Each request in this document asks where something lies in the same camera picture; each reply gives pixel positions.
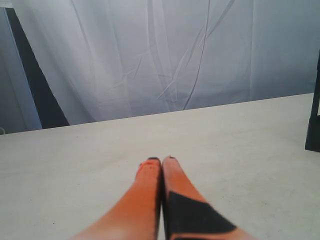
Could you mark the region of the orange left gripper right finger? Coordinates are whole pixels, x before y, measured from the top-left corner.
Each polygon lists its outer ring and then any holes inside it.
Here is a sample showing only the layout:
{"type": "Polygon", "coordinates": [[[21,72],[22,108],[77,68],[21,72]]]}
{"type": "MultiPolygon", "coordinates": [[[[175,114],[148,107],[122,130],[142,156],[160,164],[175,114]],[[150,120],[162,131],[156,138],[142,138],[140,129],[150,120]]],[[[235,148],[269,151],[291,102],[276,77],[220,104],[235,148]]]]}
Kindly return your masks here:
{"type": "Polygon", "coordinates": [[[167,240],[254,240],[216,211],[173,156],[162,162],[164,230],[167,240]]]}

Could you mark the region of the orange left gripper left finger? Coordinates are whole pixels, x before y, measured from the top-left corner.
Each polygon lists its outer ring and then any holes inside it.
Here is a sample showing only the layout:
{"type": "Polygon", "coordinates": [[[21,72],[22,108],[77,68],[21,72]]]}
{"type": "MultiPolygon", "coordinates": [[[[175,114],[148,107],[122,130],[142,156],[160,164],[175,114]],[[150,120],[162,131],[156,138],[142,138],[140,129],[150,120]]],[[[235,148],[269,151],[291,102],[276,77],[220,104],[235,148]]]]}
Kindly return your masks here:
{"type": "Polygon", "coordinates": [[[162,165],[157,157],[143,161],[120,200],[73,240],[156,240],[158,238],[162,165]]]}

